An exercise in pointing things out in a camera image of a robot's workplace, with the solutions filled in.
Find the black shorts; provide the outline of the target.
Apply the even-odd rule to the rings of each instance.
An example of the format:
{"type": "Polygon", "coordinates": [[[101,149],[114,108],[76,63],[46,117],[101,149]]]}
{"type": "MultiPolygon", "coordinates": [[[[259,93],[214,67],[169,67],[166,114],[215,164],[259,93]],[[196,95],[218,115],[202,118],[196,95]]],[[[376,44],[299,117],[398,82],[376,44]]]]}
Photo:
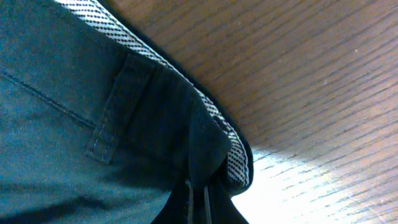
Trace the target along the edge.
{"type": "Polygon", "coordinates": [[[2,223],[244,223],[251,148],[104,1],[1,2],[2,223]]]}

